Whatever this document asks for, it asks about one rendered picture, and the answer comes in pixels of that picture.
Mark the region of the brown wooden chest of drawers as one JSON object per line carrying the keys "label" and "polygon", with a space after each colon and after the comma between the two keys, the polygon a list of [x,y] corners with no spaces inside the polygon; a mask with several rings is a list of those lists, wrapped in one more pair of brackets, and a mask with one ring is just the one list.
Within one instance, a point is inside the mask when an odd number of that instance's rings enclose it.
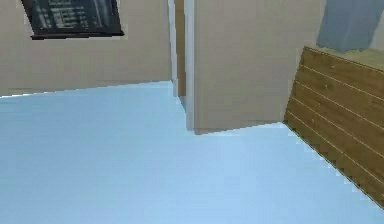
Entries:
{"label": "brown wooden chest of drawers", "polygon": [[283,123],[384,210],[384,51],[304,47]]}

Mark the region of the black framed wall picture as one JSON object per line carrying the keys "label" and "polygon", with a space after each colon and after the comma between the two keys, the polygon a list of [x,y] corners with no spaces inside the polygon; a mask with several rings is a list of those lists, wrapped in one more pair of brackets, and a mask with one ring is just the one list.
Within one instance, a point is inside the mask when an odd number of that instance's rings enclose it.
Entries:
{"label": "black framed wall picture", "polygon": [[32,40],[123,36],[116,0],[20,0]]}

